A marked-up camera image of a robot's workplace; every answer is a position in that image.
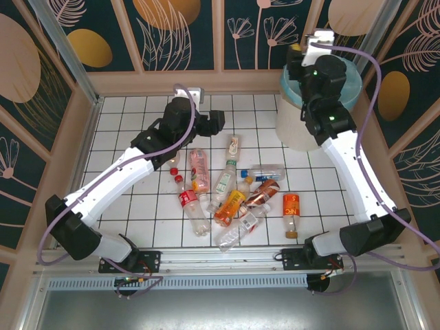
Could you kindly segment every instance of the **clear plastic bottle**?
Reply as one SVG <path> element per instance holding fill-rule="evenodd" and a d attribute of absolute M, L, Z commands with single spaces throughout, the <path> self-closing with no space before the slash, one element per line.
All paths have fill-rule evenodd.
<path fill-rule="evenodd" d="M 269 211 L 270 206 L 268 204 L 249 210 L 221 232 L 216 237 L 215 244 L 223 253 L 226 253 L 239 243 L 240 238 L 244 238 L 255 230 L 263 222 L 263 217 Z"/>
<path fill-rule="evenodd" d="M 192 189 L 199 196 L 206 195 L 210 187 L 207 159 L 201 149 L 194 149 L 190 152 Z"/>
<path fill-rule="evenodd" d="M 236 189 L 248 198 L 250 195 L 250 185 L 254 180 L 251 177 L 246 177 L 242 182 L 236 185 Z"/>
<path fill-rule="evenodd" d="M 252 177 L 256 182 L 268 179 L 281 181 L 286 176 L 286 170 L 282 164 L 254 165 L 250 170 L 241 170 L 241 177 L 247 176 Z"/>
<path fill-rule="evenodd" d="M 220 173 L 212 189 L 212 197 L 207 211 L 214 214 L 222 203 L 228 198 L 230 191 L 236 186 L 237 162 L 240 158 L 239 137 L 231 136 L 226 148 L 226 168 Z"/>
<path fill-rule="evenodd" d="M 206 236 L 211 230 L 211 225 L 201 209 L 194 190 L 185 185 L 184 178 L 181 175 L 176 175 L 174 180 L 177 184 L 177 194 L 179 194 L 180 204 L 186 216 L 191 221 L 192 231 L 197 236 Z"/>

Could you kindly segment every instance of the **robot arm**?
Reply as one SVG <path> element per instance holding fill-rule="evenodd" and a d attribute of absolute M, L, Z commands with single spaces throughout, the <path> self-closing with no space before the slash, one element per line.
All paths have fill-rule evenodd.
<path fill-rule="evenodd" d="M 299 82 L 302 94 L 301 120 L 334 163 L 346 186 L 356 218 L 356 223 L 338 231 L 308 238 L 304 253 L 310 263 L 330 254 L 349 253 L 358 256 L 392 243 L 404 229 L 402 224 L 379 205 L 358 166 L 355 154 L 358 138 L 356 125 L 339 101 L 347 67 L 339 58 L 330 55 L 330 50 L 312 45 L 333 45 L 333 40 L 331 30 L 318 30 L 313 36 L 309 36 L 309 47 L 305 55 L 298 45 L 290 47 L 287 53 L 289 77 Z M 409 223 L 409 212 L 407 209 L 396 209 L 362 149 L 361 157 L 367 174 L 384 203 Z"/>
<path fill-rule="evenodd" d="M 203 96 L 202 90 L 191 89 L 190 92 L 195 101 L 196 110 L 198 110 L 199 101 Z M 190 135 L 176 149 L 149 159 L 135 160 L 124 167 L 120 166 L 129 159 L 163 150 L 176 143 L 188 128 L 190 114 L 190 100 L 183 90 L 177 90 L 176 97 L 165 108 L 164 117 L 158 118 L 147 130 L 141 132 L 131 142 L 131 146 L 107 170 L 66 198 L 60 199 L 54 195 L 47 200 L 45 209 L 49 225 L 64 209 L 78 200 L 86 189 L 99 183 L 51 231 L 52 236 L 74 260 L 96 255 L 120 263 L 127 270 L 137 263 L 139 250 L 133 242 L 121 234 L 113 236 L 101 233 L 94 229 L 94 225 L 102 212 L 126 189 L 156 171 L 168 160 L 173 159 L 177 151 L 191 143 L 197 135 L 216 135 L 225 124 L 222 111 L 211 111 L 209 118 L 196 111 Z M 114 168 L 118 171 L 102 181 L 102 177 Z"/>

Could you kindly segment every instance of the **white tile floor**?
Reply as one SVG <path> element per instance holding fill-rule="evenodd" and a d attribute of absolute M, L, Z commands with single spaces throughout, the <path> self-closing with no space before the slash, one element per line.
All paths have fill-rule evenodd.
<path fill-rule="evenodd" d="M 189 149 L 203 149 L 209 160 L 211 181 L 225 166 L 224 148 L 230 134 L 241 136 L 239 170 L 254 164 L 284 164 L 287 177 L 280 193 L 269 204 L 267 219 L 241 245 L 288 245 L 304 243 L 307 237 L 349 224 L 353 214 L 347 192 L 330 159 L 320 149 L 309 153 L 283 147 L 275 133 L 278 95 L 206 96 L 201 111 L 225 111 L 226 124 L 212 138 L 196 137 Z M 114 162 L 130 141 L 156 118 L 162 116 L 167 96 L 106 98 L 91 146 L 84 175 L 86 184 Z M 189 183 L 187 152 L 181 151 L 179 169 Z M 296 224 L 298 240 L 284 236 L 282 196 L 300 195 L 301 219 Z M 214 221 L 212 235 L 196 237 L 177 200 L 176 185 L 164 168 L 128 189 L 103 214 L 100 229 L 127 235 L 140 248 L 209 247 L 222 231 Z"/>

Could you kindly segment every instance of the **blue bin lid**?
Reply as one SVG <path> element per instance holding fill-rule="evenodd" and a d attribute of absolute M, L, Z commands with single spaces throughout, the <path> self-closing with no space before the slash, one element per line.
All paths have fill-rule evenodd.
<path fill-rule="evenodd" d="M 344 61 L 346 65 L 346 82 L 342 88 L 339 101 L 341 101 L 342 105 L 344 105 L 347 110 L 351 110 L 358 101 L 362 90 L 362 79 L 353 62 L 339 56 L 336 57 Z M 297 80 L 289 80 L 289 72 L 287 71 L 286 66 L 284 66 L 283 73 L 281 74 L 280 83 L 286 96 L 297 105 L 298 108 L 301 108 L 303 101 L 301 100 L 299 83 Z"/>

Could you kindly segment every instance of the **pink bottle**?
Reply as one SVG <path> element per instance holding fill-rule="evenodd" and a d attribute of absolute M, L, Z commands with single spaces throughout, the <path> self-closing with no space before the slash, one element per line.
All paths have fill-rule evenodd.
<path fill-rule="evenodd" d="M 201 149 L 190 152 L 192 189 L 199 195 L 200 202 L 208 200 L 206 193 L 210 187 L 210 176 L 206 154 Z"/>

